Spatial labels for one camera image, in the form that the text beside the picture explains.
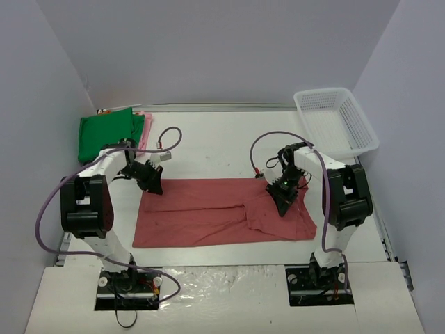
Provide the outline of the red t shirt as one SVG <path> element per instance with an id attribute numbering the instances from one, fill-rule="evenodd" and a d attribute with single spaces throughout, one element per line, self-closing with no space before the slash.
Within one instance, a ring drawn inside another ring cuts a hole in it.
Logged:
<path id="1" fill-rule="evenodd" d="M 184 248 L 269 241 L 306 241 L 316 236 L 304 203 L 306 188 L 284 216 L 253 178 L 164 179 L 163 194 L 144 193 L 134 248 Z"/>

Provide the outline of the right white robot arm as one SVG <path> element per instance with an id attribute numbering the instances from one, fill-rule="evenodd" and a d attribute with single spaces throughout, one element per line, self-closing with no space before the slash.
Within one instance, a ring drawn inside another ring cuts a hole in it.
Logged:
<path id="1" fill-rule="evenodd" d="M 343 272 L 348 284 L 344 251 L 348 242 L 373 213 L 373 203 L 364 168 L 337 161 L 304 143 L 287 145 L 277 153 L 282 174 L 266 173 L 267 192 L 283 217 L 298 199 L 304 173 L 322 184 L 323 229 L 320 246 L 311 254 L 308 277 L 318 289 L 333 286 Z"/>

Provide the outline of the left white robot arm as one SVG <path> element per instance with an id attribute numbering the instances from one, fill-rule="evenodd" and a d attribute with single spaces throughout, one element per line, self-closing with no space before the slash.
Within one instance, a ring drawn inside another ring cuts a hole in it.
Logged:
<path id="1" fill-rule="evenodd" d="M 136 152 L 136 144 L 129 138 L 105 145 L 93 162 L 66 179 L 60 188 L 63 230 L 84 241 L 101 260 L 100 285 L 121 287 L 124 291 L 137 288 L 140 272 L 133 255 L 113 231 L 115 216 L 109 185 L 117 176 L 123 176 L 135 180 L 142 191 L 161 195 L 161 162 L 171 158 L 170 152 L 153 152 L 145 163 L 140 163 Z"/>

